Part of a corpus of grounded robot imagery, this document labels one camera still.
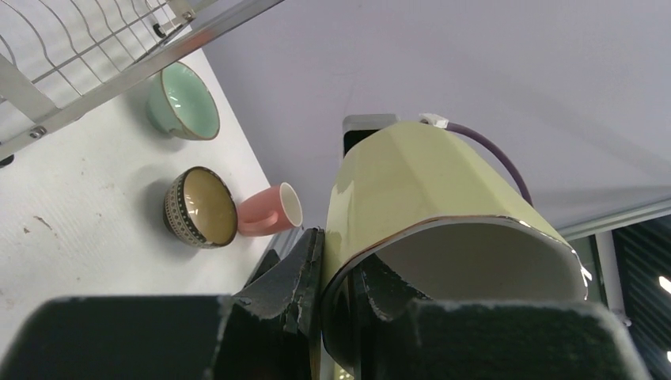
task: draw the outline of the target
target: green bowl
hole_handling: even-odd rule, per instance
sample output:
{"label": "green bowl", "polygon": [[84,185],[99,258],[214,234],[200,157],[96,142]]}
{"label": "green bowl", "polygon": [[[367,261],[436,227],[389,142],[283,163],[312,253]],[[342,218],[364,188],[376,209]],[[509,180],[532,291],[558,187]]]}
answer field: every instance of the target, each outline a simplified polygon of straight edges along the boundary
{"label": "green bowl", "polygon": [[187,140],[212,140],[219,133],[219,112],[203,80],[175,62],[151,84],[146,113],[161,132]]}

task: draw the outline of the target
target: metal rack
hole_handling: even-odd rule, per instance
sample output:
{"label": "metal rack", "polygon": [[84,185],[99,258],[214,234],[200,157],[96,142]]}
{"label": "metal rack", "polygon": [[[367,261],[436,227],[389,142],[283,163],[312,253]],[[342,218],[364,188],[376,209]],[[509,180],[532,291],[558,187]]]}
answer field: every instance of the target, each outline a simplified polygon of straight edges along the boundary
{"label": "metal rack", "polygon": [[187,32],[216,1],[0,0],[0,160],[282,2],[243,0]]}

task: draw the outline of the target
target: cable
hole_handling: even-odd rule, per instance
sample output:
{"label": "cable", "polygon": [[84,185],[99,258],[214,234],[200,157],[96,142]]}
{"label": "cable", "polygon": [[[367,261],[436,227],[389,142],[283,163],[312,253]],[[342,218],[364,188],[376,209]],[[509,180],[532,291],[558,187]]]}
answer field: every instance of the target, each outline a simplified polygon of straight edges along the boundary
{"label": "cable", "polygon": [[476,143],[479,143],[480,145],[484,146],[489,150],[494,157],[496,157],[508,170],[508,173],[513,178],[513,181],[515,181],[515,184],[517,187],[520,189],[520,194],[522,195],[522,198],[526,200],[531,206],[533,206],[533,202],[531,201],[531,194],[529,194],[529,189],[526,187],[526,183],[524,182],[524,179],[522,179],[522,175],[520,174],[519,170],[515,167],[515,164],[506,156],[505,153],[503,153],[503,150],[501,150],[496,144],[494,144],[490,139],[484,137],[480,133],[473,131],[471,128],[463,126],[461,124],[449,122],[447,124],[447,127],[445,128],[447,131],[457,133],[459,135],[463,135],[468,137],[469,139],[475,141]]}

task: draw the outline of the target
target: table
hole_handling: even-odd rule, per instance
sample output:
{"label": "table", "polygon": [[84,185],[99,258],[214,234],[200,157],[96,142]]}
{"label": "table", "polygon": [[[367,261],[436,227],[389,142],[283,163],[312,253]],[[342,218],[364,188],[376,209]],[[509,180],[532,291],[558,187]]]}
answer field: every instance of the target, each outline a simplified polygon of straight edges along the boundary
{"label": "table", "polygon": [[17,154],[0,169],[0,354],[50,298],[184,295],[241,289],[269,237],[220,249],[178,241],[161,218],[184,170],[214,170],[240,202],[268,182],[202,51],[181,60],[205,81],[221,117],[209,142],[169,138],[144,111],[148,82]]}

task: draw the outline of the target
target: brown bowl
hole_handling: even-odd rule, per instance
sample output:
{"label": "brown bowl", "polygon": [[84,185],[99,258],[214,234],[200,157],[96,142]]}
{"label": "brown bowl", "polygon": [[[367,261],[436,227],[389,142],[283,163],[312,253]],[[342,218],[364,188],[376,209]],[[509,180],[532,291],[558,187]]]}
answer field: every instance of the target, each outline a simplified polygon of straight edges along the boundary
{"label": "brown bowl", "polygon": [[181,241],[198,248],[223,247],[237,233],[237,211],[229,189],[202,166],[173,181],[165,193],[163,222]]}

